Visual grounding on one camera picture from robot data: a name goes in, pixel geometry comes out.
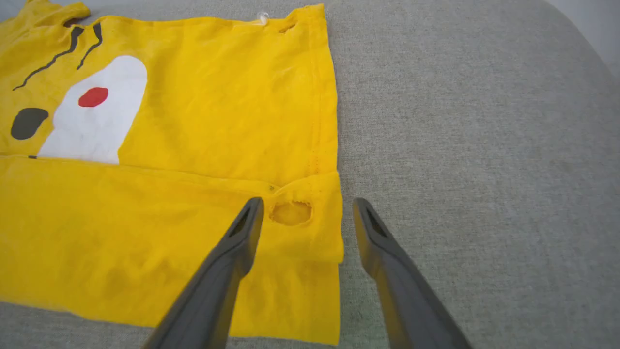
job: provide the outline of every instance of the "gray ironing board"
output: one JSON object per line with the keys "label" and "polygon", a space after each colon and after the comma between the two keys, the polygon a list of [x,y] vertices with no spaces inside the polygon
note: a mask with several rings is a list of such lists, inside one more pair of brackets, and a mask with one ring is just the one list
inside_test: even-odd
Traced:
{"label": "gray ironing board", "polygon": [[[89,21],[308,4],[86,3]],[[326,1],[326,13],[345,201],[339,347],[387,347],[355,243],[350,204],[364,196],[474,347],[617,348],[620,86],[579,31],[541,0]],[[0,348],[139,348],[149,332],[0,304]]]}

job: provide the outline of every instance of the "yellow t-shirt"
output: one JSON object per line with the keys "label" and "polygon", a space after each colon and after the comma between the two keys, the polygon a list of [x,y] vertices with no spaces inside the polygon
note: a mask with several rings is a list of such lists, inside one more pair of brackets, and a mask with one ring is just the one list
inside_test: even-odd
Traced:
{"label": "yellow t-shirt", "polygon": [[0,24],[0,301],[155,326],[265,201],[232,336],[336,344],[342,197],[322,5],[142,22],[28,1]]}

